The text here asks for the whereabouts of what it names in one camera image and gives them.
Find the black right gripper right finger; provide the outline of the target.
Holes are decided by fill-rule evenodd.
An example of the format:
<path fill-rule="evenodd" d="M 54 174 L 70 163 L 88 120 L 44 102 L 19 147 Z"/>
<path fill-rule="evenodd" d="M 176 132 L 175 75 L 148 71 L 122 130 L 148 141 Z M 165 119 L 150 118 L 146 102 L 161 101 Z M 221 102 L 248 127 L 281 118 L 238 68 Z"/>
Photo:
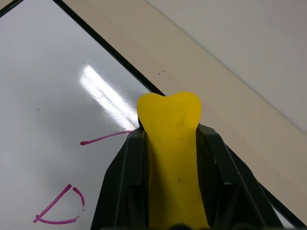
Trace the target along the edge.
<path fill-rule="evenodd" d="M 213 230 L 260 230 L 280 227 L 264 191 L 222 137 L 213 129 L 196 130 L 197 170 L 208 225 Z"/>

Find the yellow whiteboard eraser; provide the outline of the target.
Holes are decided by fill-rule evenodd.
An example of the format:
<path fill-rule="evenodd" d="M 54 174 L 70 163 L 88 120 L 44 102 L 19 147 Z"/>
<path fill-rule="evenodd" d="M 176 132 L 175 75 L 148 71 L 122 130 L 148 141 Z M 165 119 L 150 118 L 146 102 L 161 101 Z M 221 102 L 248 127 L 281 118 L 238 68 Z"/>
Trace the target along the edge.
<path fill-rule="evenodd" d="M 149 226 L 208 227 L 197 170 L 200 99 L 191 92 L 148 93 L 139 97 L 137 114 L 148 143 Z"/>

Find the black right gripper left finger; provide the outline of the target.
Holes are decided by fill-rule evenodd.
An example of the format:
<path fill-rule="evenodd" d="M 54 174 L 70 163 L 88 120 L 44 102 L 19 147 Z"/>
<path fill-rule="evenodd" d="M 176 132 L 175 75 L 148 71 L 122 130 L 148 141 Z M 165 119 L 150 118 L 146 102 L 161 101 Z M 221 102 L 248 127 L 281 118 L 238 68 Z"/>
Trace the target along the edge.
<path fill-rule="evenodd" d="M 90 230 L 148 227 L 148 142 L 140 127 L 128 135 L 105 173 Z"/>

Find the black framed whiteboard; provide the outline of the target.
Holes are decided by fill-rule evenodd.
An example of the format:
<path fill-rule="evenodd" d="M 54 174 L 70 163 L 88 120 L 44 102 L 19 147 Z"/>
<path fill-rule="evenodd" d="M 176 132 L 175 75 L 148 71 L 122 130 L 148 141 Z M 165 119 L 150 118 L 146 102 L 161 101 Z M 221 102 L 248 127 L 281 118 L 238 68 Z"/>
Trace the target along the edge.
<path fill-rule="evenodd" d="M 0 7 L 0 230 L 90 230 L 148 92 L 62 2 Z"/>

